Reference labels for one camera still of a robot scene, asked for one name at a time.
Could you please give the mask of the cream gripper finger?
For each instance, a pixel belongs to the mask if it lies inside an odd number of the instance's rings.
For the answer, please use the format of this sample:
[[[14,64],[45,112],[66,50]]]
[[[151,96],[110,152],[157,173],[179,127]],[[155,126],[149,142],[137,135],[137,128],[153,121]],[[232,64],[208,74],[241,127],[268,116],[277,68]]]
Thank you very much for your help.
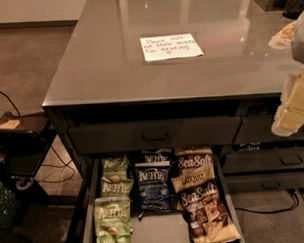
[[[298,75],[288,75],[284,83],[280,106],[274,125],[296,133],[304,125],[304,69]]]
[[[282,30],[271,37],[268,46],[274,49],[287,49],[291,47],[291,41],[293,38],[293,31],[296,22],[293,21],[287,24]]]

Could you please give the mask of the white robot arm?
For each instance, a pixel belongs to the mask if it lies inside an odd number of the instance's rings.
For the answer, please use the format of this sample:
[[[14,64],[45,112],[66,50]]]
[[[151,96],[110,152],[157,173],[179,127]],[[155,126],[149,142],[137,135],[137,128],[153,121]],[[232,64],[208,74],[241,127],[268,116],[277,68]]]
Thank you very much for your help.
[[[297,20],[274,35],[268,45],[274,49],[291,49],[293,60],[304,65],[304,10]],[[299,75],[288,75],[274,116],[271,132],[288,137],[304,125],[304,69]]]

